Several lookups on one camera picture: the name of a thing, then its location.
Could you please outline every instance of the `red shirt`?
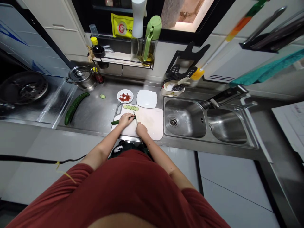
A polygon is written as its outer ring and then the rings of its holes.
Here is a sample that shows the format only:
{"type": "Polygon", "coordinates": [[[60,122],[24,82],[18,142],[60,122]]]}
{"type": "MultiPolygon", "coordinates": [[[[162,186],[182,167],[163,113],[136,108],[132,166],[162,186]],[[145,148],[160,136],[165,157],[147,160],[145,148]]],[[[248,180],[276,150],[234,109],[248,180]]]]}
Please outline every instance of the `red shirt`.
{"type": "Polygon", "coordinates": [[[129,213],[156,227],[229,227],[194,189],[179,190],[144,153],[129,150],[97,170],[77,164],[27,206],[7,228],[88,227],[129,213]]]}

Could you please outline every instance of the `wire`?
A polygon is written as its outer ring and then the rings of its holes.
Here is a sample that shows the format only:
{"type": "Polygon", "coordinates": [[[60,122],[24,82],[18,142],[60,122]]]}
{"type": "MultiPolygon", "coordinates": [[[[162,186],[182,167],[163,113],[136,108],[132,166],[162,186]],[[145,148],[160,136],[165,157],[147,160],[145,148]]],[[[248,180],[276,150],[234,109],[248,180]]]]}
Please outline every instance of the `wire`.
{"type": "Polygon", "coordinates": [[[23,157],[23,156],[16,156],[16,155],[0,155],[0,161],[14,161],[14,162],[34,162],[34,163],[43,163],[43,164],[64,164],[66,162],[75,162],[82,158],[84,158],[86,155],[82,156],[78,159],[67,159],[64,161],[55,161],[55,160],[46,160],[46,159],[40,159],[40,158],[31,158],[31,157],[23,157]]]}

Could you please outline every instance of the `black holder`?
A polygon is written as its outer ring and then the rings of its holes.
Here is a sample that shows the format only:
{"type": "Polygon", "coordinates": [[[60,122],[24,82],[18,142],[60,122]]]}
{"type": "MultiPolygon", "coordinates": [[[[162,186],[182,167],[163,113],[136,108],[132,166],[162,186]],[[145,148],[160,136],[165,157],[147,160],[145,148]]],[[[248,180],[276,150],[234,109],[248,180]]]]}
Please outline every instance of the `black holder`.
{"type": "Polygon", "coordinates": [[[192,52],[194,45],[195,45],[195,43],[191,42],[190,44],[188,44],[188,46],[186,47],[186,49],[184,51],[176,51],[173,59],[171,60],[170,65],[166,71],[167,78],[171,77],[172,74],[176,74],[179,77],[179,79],[182,79],[184,77],[190,77],[197,70],[197,67],[195,65],[204,56],[205,52],[210,48],[210,44],[205,45],[198,52],[192,52]],[[183,60],[193,61],[193,63],[189,67],[189,69],[183,74],[180,74],[178,72],[179,69],[181,68],[180,64],[173,65],[178,57],[180,57],[180,59],[183,59],[183,60]]]}

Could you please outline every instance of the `window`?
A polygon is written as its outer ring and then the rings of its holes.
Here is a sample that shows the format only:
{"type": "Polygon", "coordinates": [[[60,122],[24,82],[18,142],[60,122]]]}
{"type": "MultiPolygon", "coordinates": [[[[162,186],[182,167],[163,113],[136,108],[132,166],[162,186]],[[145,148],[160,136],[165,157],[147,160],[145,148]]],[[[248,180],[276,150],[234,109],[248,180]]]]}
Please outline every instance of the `window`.
{"type": "MultiPolygon", "coordinates": [[[[144,26],[161,16],[160,41],[201,46],[235,0],[147,0],[144,26]]],[[[82,27],[95,24],[101,34],[112,35],[111,13],[133,16],[131,0],[72,0],[82,27]]]]}

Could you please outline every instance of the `white square plate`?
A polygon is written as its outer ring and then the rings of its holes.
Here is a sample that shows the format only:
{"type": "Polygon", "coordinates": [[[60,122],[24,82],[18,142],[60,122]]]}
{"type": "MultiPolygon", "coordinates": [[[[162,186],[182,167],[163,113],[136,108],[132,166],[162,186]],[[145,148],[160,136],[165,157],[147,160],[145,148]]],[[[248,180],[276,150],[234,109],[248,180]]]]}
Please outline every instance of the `white square plate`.
{"type": "Polygon", "coordinates": [[[150,90],[140,90],[136,98],[137,105],[143,108],[155,108],[157,104],[156,92],[150,90]]]}

